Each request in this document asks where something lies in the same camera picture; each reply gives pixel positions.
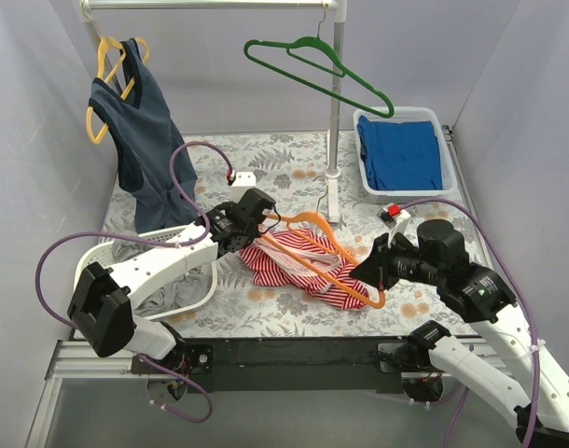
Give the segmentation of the red white striped tank top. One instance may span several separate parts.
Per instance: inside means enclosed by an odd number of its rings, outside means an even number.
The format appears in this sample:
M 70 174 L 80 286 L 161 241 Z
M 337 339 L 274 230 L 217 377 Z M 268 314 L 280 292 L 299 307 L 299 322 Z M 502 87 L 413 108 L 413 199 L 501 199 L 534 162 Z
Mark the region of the red white striped tank top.
M 277 231 L 271 238 L 282 245 L 283 252 L 263 238 L 239 252 L 254 274 L 252 282 L 260 287 L 294 286 L 339 310 L 362 310 L 366 305 L 342 286 L 353 289 L 373 301 L 378 291 L 354 280 L 349 272 L 354 265 L 336 252 L 323 235 L 310 229 Z

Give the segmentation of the orange hanger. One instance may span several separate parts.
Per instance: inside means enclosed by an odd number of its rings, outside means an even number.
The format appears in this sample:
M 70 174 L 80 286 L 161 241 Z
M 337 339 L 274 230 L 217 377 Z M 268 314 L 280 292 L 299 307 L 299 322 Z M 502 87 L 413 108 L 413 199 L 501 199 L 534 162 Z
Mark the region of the orange hanger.
M 338 241 L 320 212 L 327 196 L 322 193 L 313 209 L 292 216 L 270 212 L 257 245 L 289 277 L 299 280 L 308 294 L 345 310 L 355 306 L 381 309 L 384 292 L 350 277 L 359 261 Z

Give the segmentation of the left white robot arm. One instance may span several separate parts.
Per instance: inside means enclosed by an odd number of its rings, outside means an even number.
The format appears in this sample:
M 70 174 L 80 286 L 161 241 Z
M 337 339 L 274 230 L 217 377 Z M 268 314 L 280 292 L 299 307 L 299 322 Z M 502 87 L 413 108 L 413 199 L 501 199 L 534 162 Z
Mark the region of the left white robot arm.
M 134 310 L 188 271 L 248 247 L 261 236 L 259 226 L 275 205 L 270 195 L 250 188 L 238 202 L 214 207 L 172 239 L 132 259 L 108 268 L 93 262 L 78 277 L 70 320 L 98 357 L 129 350 L 151 357 L 163 372 L 178 371 L 185 360 L 185 341 L 170 325 Z

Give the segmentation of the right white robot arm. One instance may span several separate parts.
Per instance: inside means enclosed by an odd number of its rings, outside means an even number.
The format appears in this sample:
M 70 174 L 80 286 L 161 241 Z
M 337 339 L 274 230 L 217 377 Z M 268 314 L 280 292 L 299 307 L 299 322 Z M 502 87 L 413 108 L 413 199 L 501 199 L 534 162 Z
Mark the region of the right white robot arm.
M 350 276 L 378 289 L 398 281 L 434 286 L 441 301 L 468 324 L 506 365 L 499 371 L 435 321 L 407 338 L 409 363 L 453 376 L 496 411 L 527 447 L 569 447 L 569 376 L 533 337 L 503 278 L 470 260 L 464 236 L 446 220 L 417 228 L 418 243 L 385 233 Z

